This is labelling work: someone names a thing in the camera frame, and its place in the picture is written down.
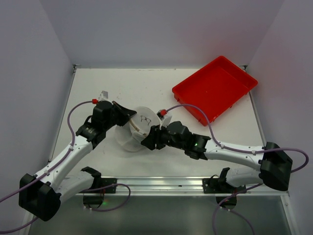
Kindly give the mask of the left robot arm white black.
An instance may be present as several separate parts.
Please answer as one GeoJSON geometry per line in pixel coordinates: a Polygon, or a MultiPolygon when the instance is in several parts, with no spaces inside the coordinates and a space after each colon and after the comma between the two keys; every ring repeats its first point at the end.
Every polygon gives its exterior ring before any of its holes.
{"type": "Polygon", "coordinates": [[[101,173],[91,167],[84,167],[74,177],[67,175],[105,139],[112,127],[124,126],[137,112],[114,101],[93,103],[92,114],[72,132],[70,144],[47,166],[34,175],[25,174],[20,180],[19,206],[42,221],[50,220],[62,203],[80,192],[105,190],[101,173]]]}

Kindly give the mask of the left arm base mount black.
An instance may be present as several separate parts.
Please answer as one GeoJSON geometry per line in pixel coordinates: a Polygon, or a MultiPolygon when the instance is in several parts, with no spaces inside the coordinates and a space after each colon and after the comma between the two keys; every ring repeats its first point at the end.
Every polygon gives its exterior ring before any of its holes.
{"type": "Polygon", "coordinates": [[[100,208],[105,204],[105,194],[114,194],[117,183],[116,178],[98,178],[91,188],[83,191],[83,205],[88,208],[100,208]]]}

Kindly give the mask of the white mesh laundry bag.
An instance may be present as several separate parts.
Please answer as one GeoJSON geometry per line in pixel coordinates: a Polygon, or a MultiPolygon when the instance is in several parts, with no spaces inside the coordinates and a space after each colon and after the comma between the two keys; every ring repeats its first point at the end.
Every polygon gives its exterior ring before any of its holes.
{"type": "Polygon", "coordinates": [[[124,126],[116,126],[114,137],[117,143],[126,151],[137,152],[144,148],[141,142],[148,136],[150,128],[159,125],[156,113],[144,106],[134,109],[133,116],[124,126]]]}

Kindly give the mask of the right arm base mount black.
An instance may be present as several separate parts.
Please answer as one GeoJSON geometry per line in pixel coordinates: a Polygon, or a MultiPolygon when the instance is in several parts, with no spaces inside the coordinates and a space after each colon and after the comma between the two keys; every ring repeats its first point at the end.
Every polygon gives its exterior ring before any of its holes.
{"type": "MultiPolygon", "coordinates": [[[[202,179],[202,188],[205,194],[228,193],[234,194],[246,189],[246,186],[233,187],[226,182],[226,174],[230,171],[229,167],[223,168],[220,175],[213,175],[202,179]]],[[[216,202],[219,204],[226,196],[216,196],[216,202]]],[[[224,209],[234,209],[237,205],[237,198],[232,197],[221,204],[224,209]]]]}

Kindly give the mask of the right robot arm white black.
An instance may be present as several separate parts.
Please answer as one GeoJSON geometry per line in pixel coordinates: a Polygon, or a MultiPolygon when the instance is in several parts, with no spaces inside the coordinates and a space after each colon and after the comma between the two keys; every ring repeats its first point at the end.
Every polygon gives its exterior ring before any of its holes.
{"type": "Polygon", "coordinates": [[[175,121],[167,127],[155,125],[141,145],[150,149],[166,146],[181,149],[195,160],[219,160],[241,165],[238,169],[224,168],[219,176],[220,184],[238,188],[247,184],[264,184],[279,191],[289,188],[292,159],[273,142],[265,146],[244,146],[215,143],[209,136],[195,134],[175,121]]]}

